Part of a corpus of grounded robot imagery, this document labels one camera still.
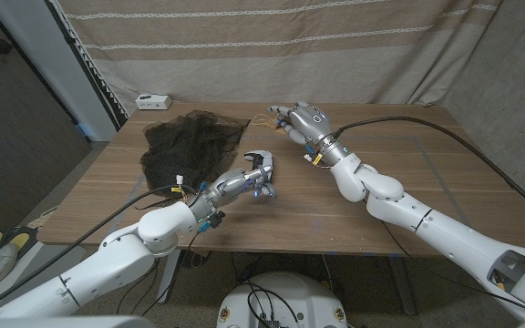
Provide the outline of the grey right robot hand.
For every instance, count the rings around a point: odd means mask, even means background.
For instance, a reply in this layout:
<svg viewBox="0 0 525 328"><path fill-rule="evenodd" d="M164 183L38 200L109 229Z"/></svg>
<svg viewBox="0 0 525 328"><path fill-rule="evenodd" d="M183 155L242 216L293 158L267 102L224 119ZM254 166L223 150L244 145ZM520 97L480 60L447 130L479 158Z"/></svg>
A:
<svg viewBox="0 0 525 328"><path fill-rule="evenodd" d="M275 105L267 110L277 114L276 124L295 143L311 148L317 157L321 157L320 161L328 166L337 166L343 161L357 170L361 165L359 157L335 136L326 114L319 108L300 101L292 108Z"/></svg>

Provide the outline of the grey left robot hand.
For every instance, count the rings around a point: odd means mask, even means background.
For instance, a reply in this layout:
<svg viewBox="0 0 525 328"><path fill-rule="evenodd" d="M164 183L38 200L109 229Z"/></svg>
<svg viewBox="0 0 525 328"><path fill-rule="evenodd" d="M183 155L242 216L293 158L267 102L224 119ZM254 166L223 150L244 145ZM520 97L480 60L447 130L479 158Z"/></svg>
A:
<svg viewBox="0 0 525 328"><path fill-rule="evenodd" d="M234 202L243 193L252 191L254 197L277 197L271 184L272 171L273 165L267 164L251 171L231 169L220 175L190 202L190 210L200 225L199 232L216 228L225 216L220 207Z"/></svg>

